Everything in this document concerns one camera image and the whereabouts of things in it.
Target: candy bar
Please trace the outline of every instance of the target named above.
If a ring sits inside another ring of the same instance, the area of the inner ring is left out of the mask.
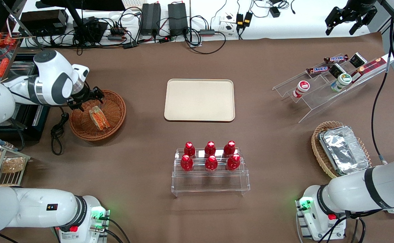
[[[338,78],[340,74],[346,73],[344,69],[342,69],[339,64],[335,63],[330,69],[329,72],[335,77]]]
[[[348,60],[348,56],[344,55],[343,57],[326,57],[323,60],[325,61],[325,63],[345,62]]]
[[[321,66],[321,67],[315,67],[315,68],[307,68],[306,72],[308,74],[317,74],[317,73],[322,73],[322,72],[326,72],[329,70],[328,66]]]
[[[350,63],[353,64],[353,66],[355,68],[358,68],[362,65],[364,65],[365,63],[367,63],[368,61],[362,57],[359,52],[356,52],[353,57],[350,59]]]

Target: acrylic display shelf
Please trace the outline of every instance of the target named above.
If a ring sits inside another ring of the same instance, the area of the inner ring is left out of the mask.
[[[340,53],[336,55],[336,57],[339,56],[344,56],[344,54]],[[320,66],[330,67],[333,66],[333,63],[330,64],[320,63],[318,65],[315,65],[313,68],[317,68]],[[350,63],[350,61],[339,63],[339,66],[341,66],[345,70],[345,72],[347,72],[350,75],[357,70],[357,68],[354,67],[353,64]],[[281,97],[289,96],[293,100],[293,102],[298,103],[299,101],[303,101],[308,106],[310,111],[299,121],[300,123],[304,119],[311,117],[319,112],[322,112],[323,110],[328,108],[332,103],[339,100],[340,98],[345,97],[347,94],[351,94],[354,91],[359,91],[366,84],[365,81],[371,79],[372,77],[376,76],[377,74],[383,71],[385,71],[384,68],[369,77],[366,77],[364,79],[359,79],[355,83],[352,83],[347,87],[345,87],[344,89],[342,89],[341,92],[335,92],[331,89],[331,84],[336,80],[336,78],[331,73],[324,72],[319,75],[318,74],[310,75],[305,71],[275,86],[272,90],[276,90]],[[306,93],[304,93],[301,98],[296,98],[293,96],[293,91],[296,89],[297,84],[302,80],[309,82],[310,89]]]
[[[204,149],[196,148],[196,158],[193,159],[194,169],[189,172],[182,170],[180,160],[184,149],[176,150],[171,173],[171,192],[177,197],[183,192],[241,192],[242,195],[250,190],[248,168],[239,148],[236,153],[241,156],[241,164],[234,171],[226,170],[227,158],[223,157],[223,149],[218,149],[215,156],[218,167],[215,171],[206,171]]]

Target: black box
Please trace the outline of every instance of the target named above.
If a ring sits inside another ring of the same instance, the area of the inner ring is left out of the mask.
[[[277,7],[269,8],[269,12],[272,14],[272,17],[278,18],[279,17],[279,10]]]
[[[147,4],[142,7],[142,35],[160,35],[161,5],[159,3]]]
[[[187,10],[185,3],[169,4],[170,35],[181,35],[184,29],[188,29]]]
[[[35,36],[65,34],[68,15],[64,9],[24,12],[21,22]]]

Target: black power supply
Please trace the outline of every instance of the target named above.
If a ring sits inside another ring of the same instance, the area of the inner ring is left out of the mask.
[[[142,7],[142,35],[160,35],[161,5],[159,3],[144,3]]]
[[[181,35],[184,29],[188,29],[187,10],[185,3],[169,4],[170,35]]]

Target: metal rack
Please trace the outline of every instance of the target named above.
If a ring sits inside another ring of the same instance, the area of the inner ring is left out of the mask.
[[[0,146],[0,151],[1,151],[1,158],[0,158],[0,186],[1,185],[7,185],[7,184],[13,184],[13,185],[20,185],[22,178],[23,178],[23,173],[26,168],[26,163],[30,160],[31,157],[12,151],[10,149],[4,148]],[[24,158],[24,165],[23,169],[20,171],[17,171],[15,173],[3,173],[2,172],[2,165],[7,158],[13,158],[13,157],[23,157]]]
[[[206,171],[204,148],[196,148],[194,169],[189,172],[182,170],[180,160],[182,149],[177,149],[174,156],[171,175],[171,192],[177,197],[182,192],[241,192],[245,194],[251,189],[249,172],[242,152],[237,147],[235,153],[241,156],[241,164],[234,171],[226,170],[227,158],[223,158],[223,149],[216,150],[218,167],[215,171]]]

